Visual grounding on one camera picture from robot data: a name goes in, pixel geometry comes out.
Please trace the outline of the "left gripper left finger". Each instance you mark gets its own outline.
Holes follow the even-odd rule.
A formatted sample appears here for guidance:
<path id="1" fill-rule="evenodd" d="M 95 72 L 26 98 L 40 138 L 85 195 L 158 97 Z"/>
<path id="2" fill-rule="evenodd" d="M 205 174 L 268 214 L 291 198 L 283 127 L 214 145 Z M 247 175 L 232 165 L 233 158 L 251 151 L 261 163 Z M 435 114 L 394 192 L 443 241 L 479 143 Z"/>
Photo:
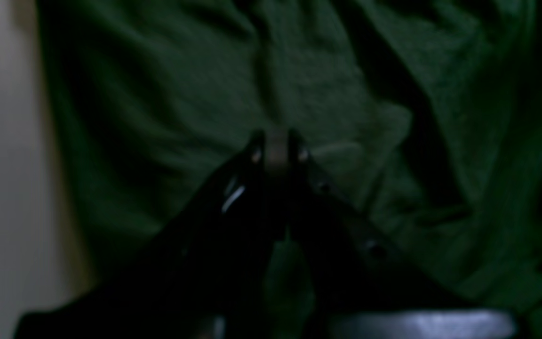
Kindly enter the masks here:
<path id="1" fill-rule="evenodd" d="M 17 339 L 269 339 L 263 281 L 286 223 L 288 133 L 258 131 L 120 273 Z"/>

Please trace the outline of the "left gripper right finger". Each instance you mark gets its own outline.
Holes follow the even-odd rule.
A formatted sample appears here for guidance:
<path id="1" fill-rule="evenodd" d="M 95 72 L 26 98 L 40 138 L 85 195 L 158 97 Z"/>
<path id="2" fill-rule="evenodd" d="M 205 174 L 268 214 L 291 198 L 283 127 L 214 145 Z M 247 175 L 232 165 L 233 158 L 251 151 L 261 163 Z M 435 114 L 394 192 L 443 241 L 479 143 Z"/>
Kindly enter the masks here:
<path id="1" fill-rule="evenodd" d="M 519 339 L 518 318 L 443 287 L 357 212 L 288 132 L 290 233 L 315 294 L 304 339 Z"/>

